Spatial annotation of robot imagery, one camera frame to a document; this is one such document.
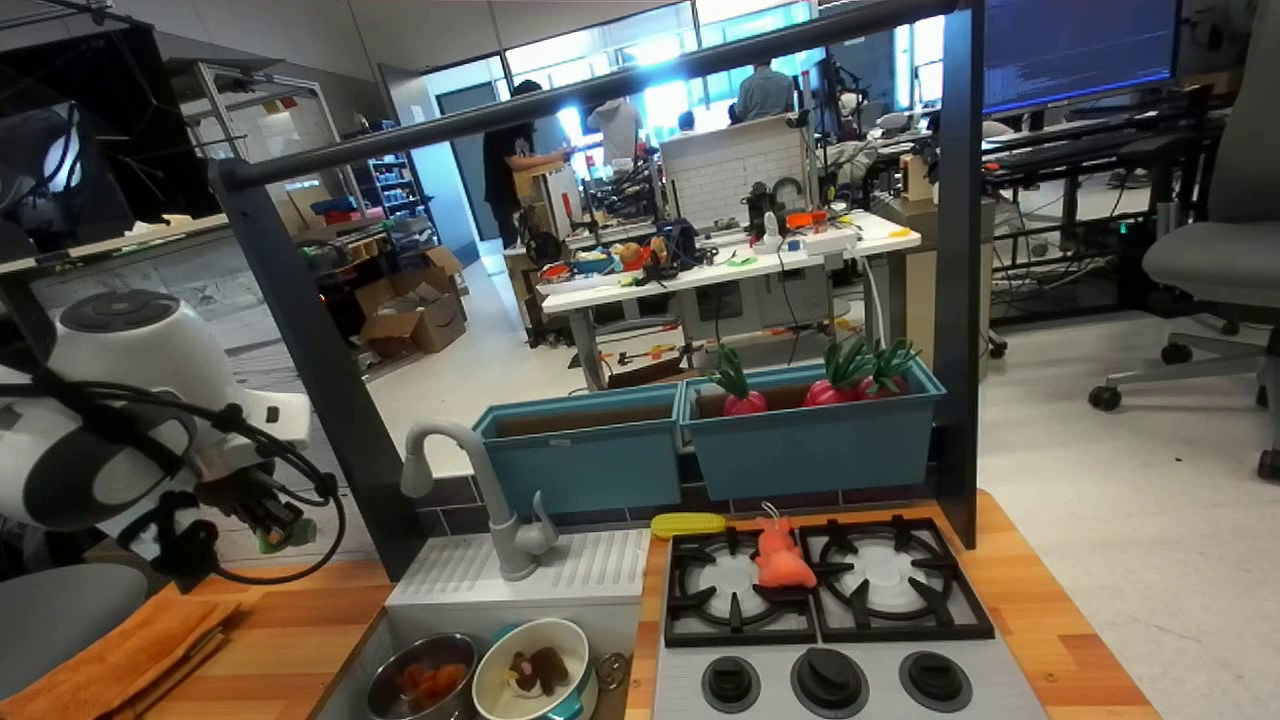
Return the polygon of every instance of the cardboard box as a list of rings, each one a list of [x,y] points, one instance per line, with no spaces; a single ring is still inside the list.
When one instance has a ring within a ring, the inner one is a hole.
[[[433,248],[421,266],[357,286],[357,305],[365,307],[358,341],[378,355],[447,348],[466,326],[455,277],[455,256]]]

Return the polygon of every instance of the plastic container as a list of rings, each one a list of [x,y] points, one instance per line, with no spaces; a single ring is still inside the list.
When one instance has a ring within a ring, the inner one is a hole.
[[[676,388],[620,388],[530,402],[491,402],[475,420],[515,510],[544,491],[546,510],[679,505]]]
[[[711,378],[679,385],[676,425],[695,449],[711,499],[922,485],[945,385],[913,359],[905,396],[799,409],[821,377],[821,363],[748,372],[769,396],[764,414],[720,414],[722,392]]]

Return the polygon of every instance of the floor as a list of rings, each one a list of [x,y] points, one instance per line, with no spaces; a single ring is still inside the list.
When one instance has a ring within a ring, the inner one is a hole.
[[[522,348],[491,248],[466,273],[466,312],[447,351],[372,377],[395,436],[421,414],[470,425],[500,399],[581,392],[567,348]],[[1162,717],[1275,717],[1280,486],[1251,476],[1251,378],[1127,392],[1117,414],[1083,402],[1158,337],[1149,316],[1006,330],[982,385],[981,485]]]

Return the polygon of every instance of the chair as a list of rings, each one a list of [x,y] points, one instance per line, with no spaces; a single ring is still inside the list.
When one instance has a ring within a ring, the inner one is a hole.
[[[1158,236],[1143,273],[1211,312],[1239,324],[1266,324],[1266,344],[1251,348],[1219,337],[1171,330],[1158,363],[1112,372],[1087,392],[1098,413],[1119,409],[1124,385],[1186,378],[1258,366],[1258,402],[1266,402],[1266,449],[1254,476],[1280,478],[1280,2],[1258,2],[1242,83],[1223,123],[1206,210]]]

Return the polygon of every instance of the computer screen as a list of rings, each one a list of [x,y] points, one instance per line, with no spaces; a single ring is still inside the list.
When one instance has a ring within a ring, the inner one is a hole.
[[[1171,81],[1181,0],[988,0],[988,116]]]
[[[0,142],[9,231],[39,244],[214,210],[146,23],[0,52]]]

